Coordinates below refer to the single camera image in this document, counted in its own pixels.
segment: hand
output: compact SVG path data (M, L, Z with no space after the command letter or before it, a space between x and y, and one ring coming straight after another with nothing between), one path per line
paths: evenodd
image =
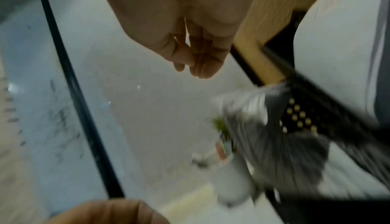
M145 203L134 200L93 201L49 219L44 224L169 224Z
M108 0L125 33L193 76L223 65L252 0ZM185 42L186 28L190 45Z

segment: black strip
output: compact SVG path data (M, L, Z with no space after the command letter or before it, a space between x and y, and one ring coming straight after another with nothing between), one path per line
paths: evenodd
M257 74L243 59L241 54L237 51L237 49L234 46L230 48L230 53L232 54L233 58L237 61L237 63L240 65L242 70L245 72L245 74L248 76L248 78L252 81L254 85L257 85L259 87L264 85L263 81L260 80Z
M74 107L77 111L85 136L87 137L89 147L95 159L96 165L102 177L104 186L106 187L109 198L123 198L124 194L119 181L115 175L107 152L104 149L102 139L99 136L95 123L93 122L91 113L89 112L87 103L81 92L76 75L70 63L64 43L57 27L49 0L41 0L43 10L45 11L46 19L49 25L50 33L53 37L53 42L57 50L58 58L64 71L69 91L73 99Z

